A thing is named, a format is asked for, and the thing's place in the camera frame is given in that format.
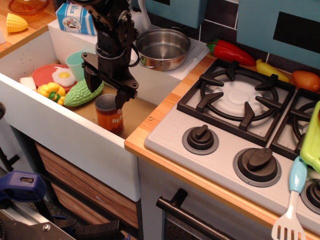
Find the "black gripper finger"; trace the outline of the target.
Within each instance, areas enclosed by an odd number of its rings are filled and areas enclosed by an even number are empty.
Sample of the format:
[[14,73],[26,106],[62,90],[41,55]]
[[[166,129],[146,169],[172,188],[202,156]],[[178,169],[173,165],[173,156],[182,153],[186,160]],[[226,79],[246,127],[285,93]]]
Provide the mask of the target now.
[[84,68],[84,78],[91,93],[94,93],[102,84],[102,80],[99,78],[98,74],[90,67]]
[[132,91],[126,88],[117,90],[115,104],[117,109],[122,109],[124,104],[132,98]]

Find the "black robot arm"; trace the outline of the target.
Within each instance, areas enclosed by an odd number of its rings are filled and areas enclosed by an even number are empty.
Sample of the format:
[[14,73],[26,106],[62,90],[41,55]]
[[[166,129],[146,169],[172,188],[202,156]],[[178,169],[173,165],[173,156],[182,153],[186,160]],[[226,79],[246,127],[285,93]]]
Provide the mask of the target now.
[[83,52],[82,68],[88,89],[94,92],[102,82],[117,90],[116,108],[137,96],[138,82],[130,73],[132,51],[138,30],[126,0],[76,0],[91,15],[97,31],[95,53]]

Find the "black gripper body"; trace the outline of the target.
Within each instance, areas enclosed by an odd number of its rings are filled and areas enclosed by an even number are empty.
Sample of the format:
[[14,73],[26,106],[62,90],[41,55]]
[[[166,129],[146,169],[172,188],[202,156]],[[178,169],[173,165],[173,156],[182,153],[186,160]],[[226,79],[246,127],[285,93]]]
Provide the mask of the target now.
[[129,89],[132,92],[132,99],[138,94],[139,84],[129,70],[130,57],[123,51],[116,57],[103,57],[96,53],[94,56],[82,54],[82,68],[91,68],[95,71],[102,83],[105,82],[113,88]]

